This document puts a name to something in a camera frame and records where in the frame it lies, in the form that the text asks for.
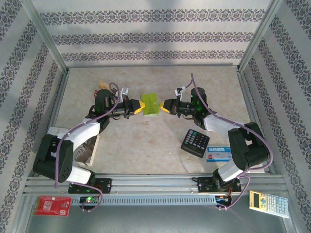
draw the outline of red card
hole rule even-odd
[[[35,204],[35,215],[68,216],[71,198],[40,196]]]

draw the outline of beige table surface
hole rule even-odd
[[[56,127],[72,128],[79,124],[94,104],[94,90],[100,80],[129,88],[130,99],[156,93],[159,102],[175,98],[174,90],[190,82],[190,73],[198,87],[205,89],[209,107],[220,115],[249,122],[235,67],[101,67],[73,68],[58,114]],[[189,87],[183,101],[190,101]],[[204,131],[192,120],[169,115],[143,116],[110,120],[100,134],[91,170],[100,173],[212,173],[224,163],[211,163],[180,149],[188,131],[194,129],[210,137],[209,145],[229,145],[214,132]]]

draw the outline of blue and white box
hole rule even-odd
[[[207,147],[206,158],[208,162],[228,162],[232,159],[231,148],[222,146]]]

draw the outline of patterned wallpaper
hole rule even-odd
[[[270,0],[35,0],[69,67],[237,65]]]
[[[310,2],[285,0],[243,71],[302,232],[311,232],[310,15]]]
[[[10,232],[62,77],[18,0],[0,3],[0,233]]]

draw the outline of black calculator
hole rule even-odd
[[[203,158],[208,142],[209,137],[206,135],[195,130],[189,130],[180,148],[190,154]]]

